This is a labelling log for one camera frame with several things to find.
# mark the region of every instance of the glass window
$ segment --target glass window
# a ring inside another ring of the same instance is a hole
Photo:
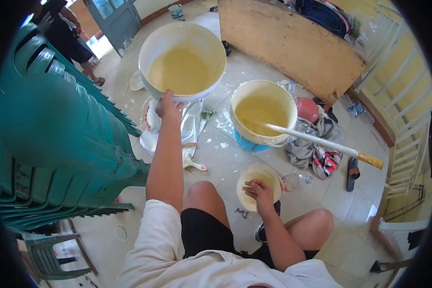
[[[125,3],[125,0],[112,0],[112,3],[114,3],[115,8],[119,8],[121,4]]]
[[[95,4],[99,13],[101,13],[103,19],[105,19],[112,12],[114,12],[114,9],[112,8],[109,0],[93,0],[93,3]]]

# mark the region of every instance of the white t-shirt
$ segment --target white t-shirt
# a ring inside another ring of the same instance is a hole
[[[317,259],[291,265],[285,273],[269,268],[260,260],[219,250],[206,250],[179,260],[180,237],[178,211],[158,200],[147,201],[138,239],[117,276],[118,286],[342,288]]]

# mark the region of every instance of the flip-flop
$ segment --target flip-flop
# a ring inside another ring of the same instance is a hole
[[[356,158],[350,158],[349,164],[347,165],[347,191],[352,192],[354,190],[355,180],[360,177],[360,170],[357,167],[358,160]]]
[[[94,82],[94,84],[95,84],[95,85],[98,85],[99,87],[101,87],[101,86],[104,85],[104,82],[105,82],[105,78],[103,78],[103,77],[98,77],[98,80],[96,80],[96,81]]]
[[[314,97],[313,101],[317,105],[320,105],[323,108],[323,110],[325,110],[325,113],[327,113],[327,115],[330,119],[332,119],[334,122],[338,123],[338,118],[336,118],[336,116],[334,116],[334,114],[333,114],[333,107],[326,105],[322,101],[322,99],[320,99],[318,97]]]

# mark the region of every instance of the person standing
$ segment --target person standing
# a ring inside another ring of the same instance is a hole
[[[37,31],[42,33],[70,63],[74,63],[72,60],[80,63],[83,74],[91,78],[96,85],[102,86],[105,79],[96,77],[91,64],[88,62],[93,54],[74,37],[74,32],[59,15],[61,13],[67,20],[75,24],[75,34],[79,36],[81,33],[80,22],[74,13],[66,8],[66,4],[67,1],[64,0],[49,0],[43,5],[38,3],[30,21],[37,25]]]

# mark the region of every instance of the gray cloth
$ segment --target gray cloth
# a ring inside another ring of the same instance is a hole
[[[344,138],[338,124],[330,118],[324,117],[318,120],[317,125],[314,125],[306,119],[298,117],[295,130],[300,131],[304,124],[308,124],[310,127],[308,134],[341,145],[344,144]],[[342,154],[335,150],[298,137],[290,137],[287,143],[287,155],[290,158],[291,164],[297,166],[299,169],[306,170],[309,168],[309,165],[312,165],[315,175],[322,180],[333,174],[342,157]]]

